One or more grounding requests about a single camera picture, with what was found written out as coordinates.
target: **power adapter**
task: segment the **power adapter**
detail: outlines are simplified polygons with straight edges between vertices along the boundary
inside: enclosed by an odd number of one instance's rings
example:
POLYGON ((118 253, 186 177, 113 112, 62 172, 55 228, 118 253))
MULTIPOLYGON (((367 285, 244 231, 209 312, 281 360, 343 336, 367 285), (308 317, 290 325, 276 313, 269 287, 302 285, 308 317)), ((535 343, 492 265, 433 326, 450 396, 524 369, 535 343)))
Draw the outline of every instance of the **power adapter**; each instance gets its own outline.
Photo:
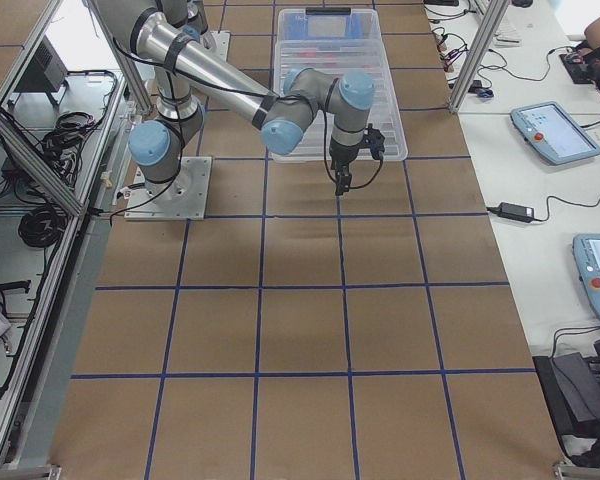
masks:
POLYGON ((514 203, 500 202, 500 205, 497 207, 487 207, 487 211, 501 218, 515 220, 516 222, 531 223, 535 220, 533 208, 514 203))

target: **box handle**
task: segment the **box handle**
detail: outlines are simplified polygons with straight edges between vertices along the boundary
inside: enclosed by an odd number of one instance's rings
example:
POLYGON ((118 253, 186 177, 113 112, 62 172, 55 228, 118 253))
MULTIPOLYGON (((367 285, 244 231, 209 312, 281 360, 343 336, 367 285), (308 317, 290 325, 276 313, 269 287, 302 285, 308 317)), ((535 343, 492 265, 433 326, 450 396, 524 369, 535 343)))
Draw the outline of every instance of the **box handle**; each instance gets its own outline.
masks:
POLYGON ((351 7, 307 7, 307 15, 351 15, 351 7))

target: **red emergency stop button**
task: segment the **red emergency stop button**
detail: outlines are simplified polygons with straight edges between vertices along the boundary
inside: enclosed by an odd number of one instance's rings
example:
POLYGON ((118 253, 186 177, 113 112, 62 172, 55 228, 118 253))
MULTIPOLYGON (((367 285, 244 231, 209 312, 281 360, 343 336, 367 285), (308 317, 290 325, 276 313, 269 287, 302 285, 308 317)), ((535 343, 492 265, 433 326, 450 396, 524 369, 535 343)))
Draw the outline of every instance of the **red emergency stop button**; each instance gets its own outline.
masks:
POLYGON ((591 286, 596 289, 600 289, 600 278, 592 278, 591 286))

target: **metal mounting plate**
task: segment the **metal mounting plate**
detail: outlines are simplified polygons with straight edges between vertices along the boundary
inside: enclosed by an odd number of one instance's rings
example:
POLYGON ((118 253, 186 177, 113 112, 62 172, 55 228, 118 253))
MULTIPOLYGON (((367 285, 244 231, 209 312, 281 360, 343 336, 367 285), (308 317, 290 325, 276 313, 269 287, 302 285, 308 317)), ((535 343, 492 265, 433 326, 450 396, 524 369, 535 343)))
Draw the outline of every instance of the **metal mounting plate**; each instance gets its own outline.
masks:
MULTIPOLYGON (((143 205, 138 210, 125 212, 127 220, 202 220, 207 206, 207 191, 209 189, 209 178, 211 176, 211 157, 183 157, 180 175, 190 175, 193 179, 191 187, 188 188, 177 200, 165 202, 158 205, 154 202, 143 205)), ((134 183, 144 182, 144 175, 140 169, 136 171, 134 183)), ((127 208, 134 208, 147 200, 149 194, 142 188, 132 190, 127 208)))
POLYGON ((231 40, 231 32, 221 30, 219 32, 211 32, 216 41, 216 55, 222 58, 225 62, 229 55, 229 40, 231 40))

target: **person's arm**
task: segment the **person's arm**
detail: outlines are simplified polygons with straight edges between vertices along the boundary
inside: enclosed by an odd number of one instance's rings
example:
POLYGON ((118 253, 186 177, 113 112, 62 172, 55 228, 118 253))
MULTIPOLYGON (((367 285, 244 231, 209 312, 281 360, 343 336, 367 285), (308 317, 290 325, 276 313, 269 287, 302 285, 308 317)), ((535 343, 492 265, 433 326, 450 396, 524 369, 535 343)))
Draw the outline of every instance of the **person's arm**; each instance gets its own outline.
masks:
POLYGON ((587 38, 589 47, 593 50, 600 47, 600 18, 594 20, 585 30, 584 35, 587 38))

